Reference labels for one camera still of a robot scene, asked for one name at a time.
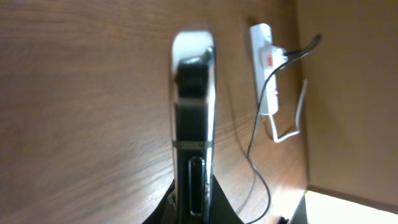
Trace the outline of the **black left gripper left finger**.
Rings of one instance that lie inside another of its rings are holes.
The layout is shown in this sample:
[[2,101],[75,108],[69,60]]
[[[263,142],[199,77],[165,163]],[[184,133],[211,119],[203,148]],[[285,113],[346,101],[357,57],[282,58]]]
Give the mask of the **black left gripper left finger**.
[[177,200],[175,182],[172,181],[155,210],[142,222],[142,224],[176,224]]

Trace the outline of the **black Galaxy smartphone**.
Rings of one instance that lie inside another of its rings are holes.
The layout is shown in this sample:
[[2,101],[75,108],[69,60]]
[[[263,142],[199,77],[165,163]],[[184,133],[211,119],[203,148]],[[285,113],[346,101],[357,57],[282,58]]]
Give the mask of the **black Galaxy smartphone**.
[[207,30],[183,30],[170,63],[177,223],[210,222],[215,105],[214,38]]

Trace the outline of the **white power strip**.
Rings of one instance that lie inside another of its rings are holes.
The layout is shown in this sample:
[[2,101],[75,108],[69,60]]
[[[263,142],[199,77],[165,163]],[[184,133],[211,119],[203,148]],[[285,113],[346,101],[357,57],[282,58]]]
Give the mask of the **white power strip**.
[[284,62],[288,61],[285,49],[275,46],[272,41],[270,25],[261,23],[249,28],[254,68],[254,81],[256,84],[257,102],[262,100],[260,115],[273,115],[278,112],[278,91],[276,76],[273,76],[266,85],[262,94],[265,80]]

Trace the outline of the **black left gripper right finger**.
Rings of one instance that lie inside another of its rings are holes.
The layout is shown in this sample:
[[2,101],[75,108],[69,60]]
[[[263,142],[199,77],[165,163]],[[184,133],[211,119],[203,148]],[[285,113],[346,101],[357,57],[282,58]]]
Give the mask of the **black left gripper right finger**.
[[243,224],[243,221],[239,218],[229,203],[215,175],[213,175],[212,183],[210,223]]

